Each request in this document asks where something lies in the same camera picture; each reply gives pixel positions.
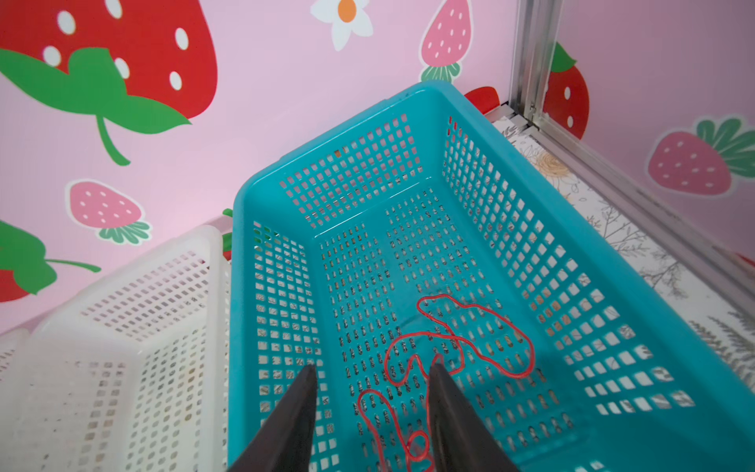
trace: green strawberry leaf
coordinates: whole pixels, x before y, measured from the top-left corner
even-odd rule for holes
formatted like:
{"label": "green strawberry leaf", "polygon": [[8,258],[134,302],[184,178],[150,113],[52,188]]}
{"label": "green strawberry leaf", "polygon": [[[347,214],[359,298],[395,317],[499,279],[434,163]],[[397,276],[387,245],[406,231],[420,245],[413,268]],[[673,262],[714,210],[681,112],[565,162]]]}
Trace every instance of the green strawberry leaf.
{"label": "green strawberry leaf", "polygon": [[36,236],[0,221],[0,270],[13,271],[15,282],[24,291],[36,295],[57,280],[49,262],[68,264],[91,272],[100,268],[81,262],[45,259],[45,244]]}
{"label": "green strawberry leaf", "polygon": [[89,115],[107,115],[104,110],[126,95],[116,64],[107,49],[84,48],[71,54],[68,75]]}
{"label": "green strawberry leaf", "polygon": [[124,238],[126,238],[131,244],[137,245],[139,244],[139,239],[131,232],[129,231],[129,227],[125,228],[118,228],[117,230],[123,235]]}
{"label": "green strawberry leaf", "polygon": [[125,95],[110,105],[105,118],[111,122],[142,134],[157,134],[191,122],[168,105],[149,98]]}
{"label": "green strawberry leaf", "polygon": [[123,227],[123,230],[127,231],[129,234],[131,234],[135,238],[144,239],[145,241],[151,237],[149,235],[149,225],[142,221],[137,221],[136,223],[129,224],[128,226]]}
{"label": "green strawberry leaf", "polygon": [[755,151],[741,151],[732,157],[724,157],[724,162],[732,174],[744,178],[755,178]]}
{"label": "green strawberry leaf", "polygon": [[737,134],[737,131],[739,131],[739,128],[742,126],[742,121],[737,118],[730,118],[721,123],[721,126],[718,127],[718,131],[716,132],[716,135],[713,136],[713,143],[710,145],[713,146],[713,148],[716,151],[720,151],[721,148],[726,147],[727,144],[729,144],[732,140],[732,138]]}
{"label": "green strawberry leaf", "polygon": [[30,97],[58,110],[96,116],[103,145],[118,165],[130,162],[110,140],[103,119],[142,134],[191,124],[168,105],[128,95],[107,49],[75,51],[69,58],[68,70],[66,74],[34,57],[0,49],[0,72]]}
{"label": "green strawberry leaf", "polygon": [[149,224],[146,221],[136,221],[129,225],[130,227],[136,228],[138,230],[148,230]]}
{"label": "green strawberry leaf", "polygon": [[722,157],[731,156],[755,144],[755,131],[748,131],[735,137],[729,144],[721,146],[718,153]]}
{"label": "green strawberry leaf", "polygon": [[223,234],[223,252],[231,250],[231,240],[233,239],[233,233]]}
{"label": "green strawberry leaf", "polygon": [[16,271],[27,265],[44,264],[45,252],[45,244],[39,238],[0,220],[0,270]]}
{"label": "green strawberry leaf", "polygon": [[420,77],[420,82],[426,82],[428,80],[433,79],[433,75],[435,73],[435,67],[427,67],[424,71],[422,71],[422,76]]}
{"label": "green strawberry leaf", "polygon": [[566,72],[567,70],[574,67],[576,63],[577,61],[572,59],[572,57],[569,56],[566,51],[564,51],[563,46],[561,46],[561,44],[559,43],[556,43],[556,49],[553,51],[553,63],[550,65],[550,71]]}
{"label": "green strawberry leaf", "polygon": [[34,57],[0,49],[0,72],[25,94],[47,106],[64,112],[92,114],[85,91],[82,95],[73,77]]}
{"label": "green strawberry leaf", "polygon": [[698,123],[698,137],[706,143],[713,146],[713,136],[716,132],[716,125],[709,119]]}
{"label": "green strawberry leaf", "polygon": [[448,71],[451,73],[452,76],[456,77],[461,72],[461,66],[459,63],[453,63],[450,66],[448,66]]}
{"label": "green strawberry leaf", "polygon": [[13,272],[13,278],[25,292],[37,295],[40,290],[57,280],[55,269],[46,262],[29,264]]}

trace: pink wall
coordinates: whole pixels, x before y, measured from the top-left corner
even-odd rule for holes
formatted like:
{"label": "pink wall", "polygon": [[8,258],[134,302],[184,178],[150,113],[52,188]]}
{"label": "pink wall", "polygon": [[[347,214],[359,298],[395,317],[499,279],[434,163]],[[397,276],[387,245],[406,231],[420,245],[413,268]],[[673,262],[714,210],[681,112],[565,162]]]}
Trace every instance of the pink wall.
{"label": "pink wall", "polygon": [[752,0],[570,0],[558,41],[590,91],[582,142],[714,240],[755,259],[754,179],[735,177],[727,193],[698,196],[647,172],[659,140],[680,129],[694,134],[701,117],[737,115],[755,126],[753,19]]}
{"label": "pink wall", "polygon": [[[74,3],[102,10],[112,0]],[[141,0],[120,3],[123,20],[137,4],[152,8]],[[191,125],[158,134],[107,122],[112,141],[131,160],[125,167],[105,152],[93,116],[44,105],[0,73],[0,220],[39,238],[47,258],[102,267],[91,273],[52,264],[56,281],[37,295],[0,303],[0,332],[63,303],[159,243],[220,216],[253,173],[419,80],[426,67],[421,42],[441,0],[360,0],[374,32],[368,37],[352,34],[341,51],[335,50],[331,25],[310,13],[312,3],[202,0],[217,58],[214,99],[206,111],[190,118]],[[492,85],[505,99],[516,1],[470,4],[473,40],[454,84],[462,92]],[[7,0],[2,8],[9,5],[18,3]],[[68,41],[89,24],[73,15],[76,32],[64,36],[55,16],[48,16],[43,20],[55,30],[55,41]],[[194,44],[190,35],[187,51]],[[188,90],[189,79],[184,81]],[[107,184],[137,202],[141,220],[151,226],[151,239],[117,245],[77,224],[66,208],[66,186],[80,179]],[[0,247],[4,244],[9,243],[0,240]]]}

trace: floral patterned surface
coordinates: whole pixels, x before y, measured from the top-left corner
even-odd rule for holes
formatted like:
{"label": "floral patterned surface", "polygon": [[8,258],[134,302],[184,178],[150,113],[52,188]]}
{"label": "floral patterned surface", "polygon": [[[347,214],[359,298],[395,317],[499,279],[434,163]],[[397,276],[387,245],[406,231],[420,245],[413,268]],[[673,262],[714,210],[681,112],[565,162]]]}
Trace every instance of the floral patterned surface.
{"label": "floral patterned surface", "polygon": [[511,120],[502,118],[494,126],[755,392],[755,321],[738,313],[535,139],[520,134]]}

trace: white flower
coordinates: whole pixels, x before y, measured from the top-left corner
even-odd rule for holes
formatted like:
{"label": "white flower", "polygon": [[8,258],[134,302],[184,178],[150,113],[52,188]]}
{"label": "white flower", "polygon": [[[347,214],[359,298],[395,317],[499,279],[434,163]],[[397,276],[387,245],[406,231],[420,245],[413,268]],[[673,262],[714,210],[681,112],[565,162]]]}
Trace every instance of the white flower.
{"label": "white flower", "polygon": [[372,36],[372,22],[364,8],[369,0],[317,0],[310,13],[323,23],[333,23],[333,46],[340,51],[349,41],[351,32],[357,36]]}

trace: flower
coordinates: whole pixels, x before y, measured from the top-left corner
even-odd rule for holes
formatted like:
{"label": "flower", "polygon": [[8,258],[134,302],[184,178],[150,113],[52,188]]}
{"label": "flower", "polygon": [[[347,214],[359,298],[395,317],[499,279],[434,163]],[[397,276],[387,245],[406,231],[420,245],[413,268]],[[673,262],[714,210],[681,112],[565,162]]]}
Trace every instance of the flower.
{"label": "flower", "polygon": [[372,22],[364,8],[369,0],[317,0],[310,13],[323,23],[333,23],[331,36],[336,51],[349,41],[351,32],[357,36],[372,36]]}
{"label": "flower", "polygon": [[529,161],[559,192],[579,193],[579,179],[553,154],[542,151],[531,157]]}

